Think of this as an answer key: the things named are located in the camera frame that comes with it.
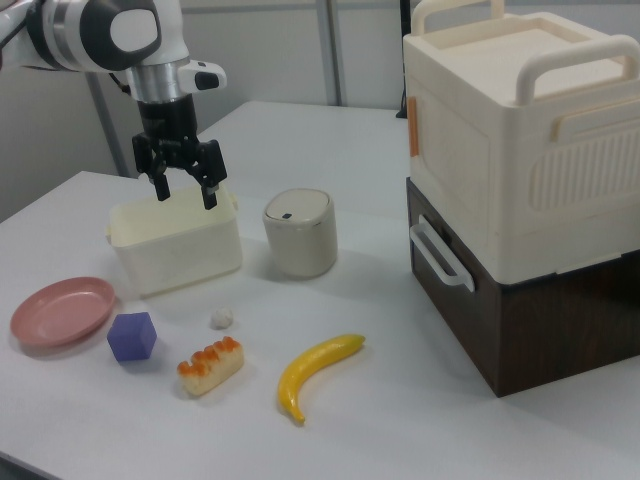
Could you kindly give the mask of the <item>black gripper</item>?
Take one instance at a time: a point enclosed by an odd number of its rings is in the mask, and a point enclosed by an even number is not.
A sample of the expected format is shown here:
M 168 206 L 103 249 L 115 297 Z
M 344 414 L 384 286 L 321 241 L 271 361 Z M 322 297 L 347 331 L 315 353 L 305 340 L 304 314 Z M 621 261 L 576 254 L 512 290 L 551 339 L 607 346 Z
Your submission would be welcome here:
M 138 104 L 143 131 L 132 138 L 137 170 L 147 175 L 158 201 L 170 197 L 168 169 L 187 172 L 200 185 L 204 208 L 217 206 L 219 183 L 227 170 L 219 143 L 197 137 L 193 99 L 184 97 L 168 103 Z

